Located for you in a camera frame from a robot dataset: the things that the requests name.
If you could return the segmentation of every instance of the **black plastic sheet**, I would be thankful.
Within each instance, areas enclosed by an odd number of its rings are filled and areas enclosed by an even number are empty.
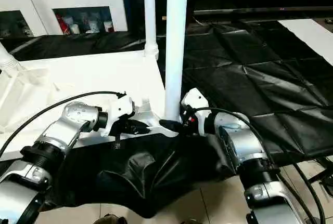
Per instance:
[[[164,78],[165,37],[158,38]],[[143,49],[130,33],[46,36],[19,60]],[[333,68],[277,22],[187,30],[183,93],[198,87],[211,106],[242,112],[279,165],[333,154]],[[233,176],[216,138],[162,135],[71,151],[50,199],[58,206],[117,203],[151,217],[202,181]]]

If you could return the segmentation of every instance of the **white cabinet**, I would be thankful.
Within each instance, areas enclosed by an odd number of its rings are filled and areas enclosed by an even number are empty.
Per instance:
[[[0,37],[47,34],[31,0],[0,0]]]
[[[104,31],[104,22],[112,21],[115,31],[127,31],[123,0],[32,0],[48,34],[63,34],[59,21],[64,17],[77,24],[80,32],[89,31],[94,16]]]
[[[123,0],[0,0],[0,38],[98,31],[127,31]]]

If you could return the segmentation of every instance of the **robotic arm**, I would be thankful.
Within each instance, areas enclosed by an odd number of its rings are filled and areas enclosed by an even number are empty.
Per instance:
[[[304,224],[295,208],[294,198],[278,180],[278,169],[271,163],[260,140],[245,122],[236,117],[248,121],[246,116],[241,113],[236,116],[221,112],[214,114],[210,110],[194,111],[193,114],[193,109],[202,107],[208,107],[208,101],[197,89],[190,90],[182,101],[181,128],[191,134],[214,134],[221,139],[245,189],[245,200],[251,209],[247,222],[275,224],[283,220],[285,224]],[[0,177],[0,224],[35,222],[52,178],[81,132],[104,129],[102,135],[109,136],[124,132],[146,135],[156,131],[170,137],[174,134],[170,129],[157,126],[158,121],[152,121],[149,114],[139,114],[140,117],[129,120],[133,115],[134,104],[129,96],[115,101],[107,112],[80,102],[66,105],[60,119],[49,125],[33,146],[24,147],[21,150],[23,158],[13,162]],[[139,124],[133,126],[129,124],[131,121]]]
[[[251,209],[247,215],[249,224],[305,223],[295,207],[293,196],[277,177],[278,168],[268,159],[262,144],[247,124],[222,112],[214,114],[203,110],[197,111],[195,116],[188,114],[191,108],[208,107],[208,101],[196,88],[185,95],[182,106],[186,126],[197,129],[201,136],[217,135],[223,142],[245,190],[244,196]],[[236,114],[248,121],[245,115]]]
[[[45,191],[80,133],[102,128],[109,134],[116,121],[133,114],[129,96],[114,102],[108,112],[80,102],[66,105],[60,119],[49,125],[33,146],[24,147],[23,158],[0,177],[0,224],[34,223]]]

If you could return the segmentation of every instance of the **white pole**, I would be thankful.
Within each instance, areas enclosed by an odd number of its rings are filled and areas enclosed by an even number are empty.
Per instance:
[[[168,0],[166,12],[165,119],[180,121],[187,0]]]
[[[19,62],[7,52],[4,46],[0,43],[0,69],[5,70],[10,76],[21,70]]]
[[[145,26],[145,55],[155,55],[156,59],[158,59],[158,46],[156,43],[155,0],[145,0]]]

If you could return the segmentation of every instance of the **wire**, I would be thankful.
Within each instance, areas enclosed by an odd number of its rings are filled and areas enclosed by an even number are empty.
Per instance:
[[[200,21],[198,21],[194,16],[193,16],[193,19],[195,20],[196,23],[198,23],[199,25],[202,25],[202,26],[206,26],[206,24],[203,24],[201,23]]]
[[[280,181],[286,185],[287,189],[290,191],[290,193],[295,197],[295,199],[298,201],[298,203],[301,205],[301,207],[304,209],[306,215],[309,217],[312,224],[317,224],[316,220],[314,219],[311,211],[308,209],[306,204],[304,203],[303,199],[300,197],[300,195],[293,189],[293,187],[287,182],[287,180],[281,175],[281,173],[277,174]]]
[[[286,150],[285,147],[280,146],[280,148],[282,149],[282,151],[287,154],[287,156],[289,157],[290,161],[292,162],[292,165],[294,166],[294,168],[297,170],[298,174],[301,176],[302,180],[304,181],[305,185],[307,186],[307,188],[309,189],[310,193],[312,194],[312,197],[317,205],[318,208],[318,212],[319,212],[319,218],[321,220],[321,224],[325,224],[326,223],[326,218],[325,218],[325,213],[324,213],[324,209],[323,206],[318,198],[317,193],[315,192],[314,188],[312,187],[311,183],[309,183],[309,180],[306,178],[304,172],[301,170],[301,168],[298,166],[298,164],[294,161],[294,159],[292,158],[292,156],[288,153],[288,151]]]
[[[96,95],[96,94],[113,94],[113,95],[117,95],[118,97],[122,97],[125,94],[123,93],[117,93],[115,91],[93,91],[90,93],[84,93],[84,94],[80,94],[74,97],[70,97],[68,99],[64,99],[58,103],[52,104],[51,106],[45,108],[44,110],[40,111],[39,113],[37,113],[36,115],[33,115],[31,118],[29,118],[27,121],[25,121],[20,127],[18,127],[11,135],[10,137],[7,139],[7,141],[4,143],[4,145],[2,146],[2,148],[0,149],[0,157],[4,154],[6,148],[8,147],[8,145],[10,144],[10,142],[17,136],[17,134],[19,134],[28,124],[30,124],[32,121],[34,121],[36,118],[38,118],[39,116],[41,116],[42,114],[44,114],[45,112],[60,106],[64,103],[67,103],[69,101],[78,99],[78,98],[83,98],[86,96],[90,96],[90,95]]]
[[[239,116],[238,114],[234,113],[234,112],[231,112],[231,111],[227,111],[227,110],[224,110],[224,109],[221,109],[221,108],[214,108],[214,107],[202,107],[202,108],[196,108],[196,109],[193,109],[194,112],[197,112],[197,111],[203,111],[203,110],[211,110],[211,111],[218,111],[218,112],[223,112],[223,113],[227,113],[227,114],[230,114],[232,116],[234,116],[235,118],[243,121],[246,125],[249,126],[249,128],[253,131],[253,133],[256,135],[256,137],[259,139],[260,143],[262,144],[266,154],[267,154],[267,157],[269,157],[269,159],[271,160],[271,162],[274,164],[274,160],[269,152],[269,150],[265,147],[264,143],[263,143],[263,138],[261,137],[261,135],[259,134],[259,132],[256,130],[256,128],[251,125],[249,123],[249,121],[247,121],[246,119],[244,119],[243,117]],[[312,194],[312,197],[317,205],[317,208],[318,208],[318,212],[319,212],[319,216],[320,216],[320,223],[321,224],[325,224],[326,223],[326,219],[325,219],[325,213],[324,213],[324,210],[323,210],[323,206],[318,198],[318,195],[316,194],[315,190],[313,189],[312,185],[309,183],[308,179],[306,178],[305,174],[303,173],[303,171],[301,170],[301,168],[297,165],[297,163],[293,160],[293,158],[291,157],[291,155],[288,153],[288,151],[286,150],[285,147],[283,147],[281,144],[277,144],[281,149],[282,151],[289,157],[292,165],[295,167],[295,169],[297,170],[298,174],[301,176],[301,178],[303,179],[303,181],[305,182],[305,185],[307,186],[307,188],[309,189],[310,193]],[[308,215],[309,219],[311,219],[311,222],[313,222],[313,224],[316,224],[315,221],[313,221],[313,216],[312,214]]]

